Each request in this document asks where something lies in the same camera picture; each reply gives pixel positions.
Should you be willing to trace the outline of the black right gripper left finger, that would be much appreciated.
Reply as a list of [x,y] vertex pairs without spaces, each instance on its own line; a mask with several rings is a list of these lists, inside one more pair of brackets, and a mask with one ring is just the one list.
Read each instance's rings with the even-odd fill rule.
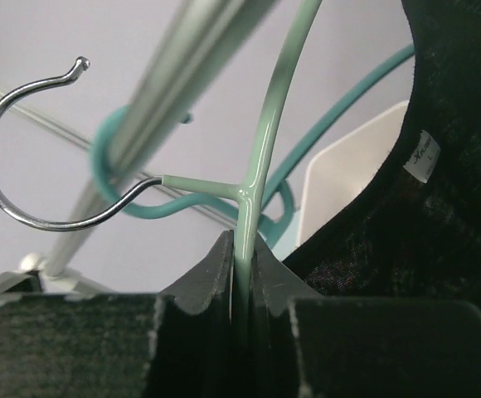
[[0,397],[224,397],[233,235],[157,294],[0,295]]

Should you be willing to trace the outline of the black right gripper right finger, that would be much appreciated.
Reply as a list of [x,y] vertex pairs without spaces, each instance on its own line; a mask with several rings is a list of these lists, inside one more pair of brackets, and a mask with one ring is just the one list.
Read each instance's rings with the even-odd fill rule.
[[258,397],[481,397],[481,311],[422,298],[325,298],[255,243]]

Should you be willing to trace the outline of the teal plastic hanger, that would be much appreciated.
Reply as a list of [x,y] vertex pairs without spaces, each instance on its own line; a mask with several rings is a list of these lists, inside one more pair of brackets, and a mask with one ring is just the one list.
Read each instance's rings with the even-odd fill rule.
[[[261,216],[258,231],[266,239],[269,247],[273,248],[286,232],[294,219],[295,203],[294,194],[287,182],[289,174],[301,162],[309,150],[321,139],[322,136],[351,108],[366,92],[376,83],[391,73],[395,68],[406,62],[415,54],[413,45],[404,47],[382,62],[356,85],[354,85],[325,115],[298,141],[282,163],[277,167],[274,174],[268,179],[265,186],[265,194],[262,206],[267,206],[274,194],[281,196],[284,204],[284,213],[278,221],[272,221],[266,216]],[[102,197],[109,203],[120,199],[117,190],[111,186],[111,170],[107,161],[107,149],[111,139],[119,128],[126,113],[122,107],[114,111],[100,125],[95,139],[90,145],[90,167],[97,189]],[[209,206],[231,219],[238,217],[238,210],[230,203],[218,197],[206,193],[190,193],[183,195],[168,203],[159,206],[141,206],[129,204],[124,212],[140,219],[153,220],[164,218],[182,211],[190,206]]]

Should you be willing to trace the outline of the black tank top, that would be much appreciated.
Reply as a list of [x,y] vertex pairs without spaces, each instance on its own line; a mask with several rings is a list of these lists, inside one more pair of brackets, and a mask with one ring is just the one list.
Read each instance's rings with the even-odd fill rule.
[[481,1],[406,1],[414,83],[364,191],[285,264],[326,296],[481,306]]

